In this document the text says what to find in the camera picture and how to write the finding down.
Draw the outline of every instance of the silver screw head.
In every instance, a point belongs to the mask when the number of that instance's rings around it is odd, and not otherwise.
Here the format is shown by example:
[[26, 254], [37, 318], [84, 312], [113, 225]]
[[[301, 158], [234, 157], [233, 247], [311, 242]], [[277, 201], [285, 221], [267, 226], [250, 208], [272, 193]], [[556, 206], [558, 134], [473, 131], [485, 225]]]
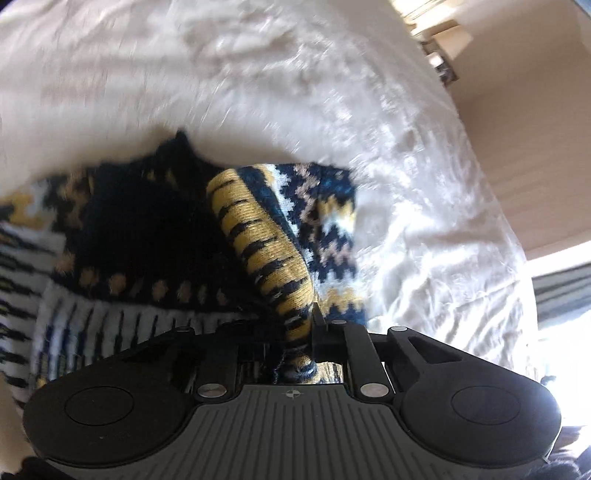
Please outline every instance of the silver screw head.
[[203, 398], [223, 397], [228, 389], [219, 383], [206, 383], [197, 389], [197, 393]]
[[361, 387], [361, 393], [369, 398], [385, 397], [389, 392], [389, 388], [381, 383], [366, 383]]

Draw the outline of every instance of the wrinkled fabric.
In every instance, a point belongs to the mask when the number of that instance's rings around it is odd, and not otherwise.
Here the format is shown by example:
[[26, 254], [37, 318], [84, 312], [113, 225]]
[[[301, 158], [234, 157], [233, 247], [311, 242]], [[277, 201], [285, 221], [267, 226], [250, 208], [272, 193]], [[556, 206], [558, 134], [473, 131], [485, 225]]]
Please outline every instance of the wrinkled fabric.
[[370, 329], [534, 375], [523, 251], [386, 0], [17, 0], [0, 49], [0, 191], [178, 127], [218, 164], [350, 169]]

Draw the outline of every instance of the gray ribbed surface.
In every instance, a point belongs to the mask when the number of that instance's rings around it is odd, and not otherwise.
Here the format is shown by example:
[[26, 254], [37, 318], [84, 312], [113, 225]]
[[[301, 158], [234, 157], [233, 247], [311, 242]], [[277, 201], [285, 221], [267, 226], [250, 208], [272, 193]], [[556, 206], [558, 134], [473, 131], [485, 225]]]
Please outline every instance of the gray ribbed surface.
[[342, 385], [296, 388], [302, 395], [289, 398], [289, 387], [250, 385], [201, 406], [173, 443], [129, 465], [56, 466], [79, 480], [517, 480], [538, 465], [455, 465], [415, 444], [387, 407], [359, 403]]

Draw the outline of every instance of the wall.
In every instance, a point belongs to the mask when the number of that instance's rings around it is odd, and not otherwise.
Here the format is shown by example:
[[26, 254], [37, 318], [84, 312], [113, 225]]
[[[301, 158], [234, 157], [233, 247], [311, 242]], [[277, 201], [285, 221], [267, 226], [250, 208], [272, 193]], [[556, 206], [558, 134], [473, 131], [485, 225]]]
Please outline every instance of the wall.
[[591, 55], [560, 57], [458, 104], [529, 259], [591, 239]]
[[[466, 0], [456, 15], [473, 36], [453, 61], [460, 77], [450, 89], [456, 103], [513, 81], [580, 43], [571, 0], [512, 0], [503, 8], [501, 3]], [[493, 5], [498, 10], [491, 11]]]

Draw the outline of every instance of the logo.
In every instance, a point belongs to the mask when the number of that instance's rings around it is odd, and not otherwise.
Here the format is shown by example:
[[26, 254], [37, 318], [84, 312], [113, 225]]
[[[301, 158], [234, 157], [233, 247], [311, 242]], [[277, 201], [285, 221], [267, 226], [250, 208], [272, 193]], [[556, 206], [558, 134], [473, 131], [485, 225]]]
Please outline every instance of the logo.
[[297, 398], [297, 397], [299, 397], [300, 395], [303, 395], [303, 394], [299, 390], [288, 390], [287, 392], [284, 393], [284, 395], [287, 398], [291, 398], [293, 400], [294, 398]]

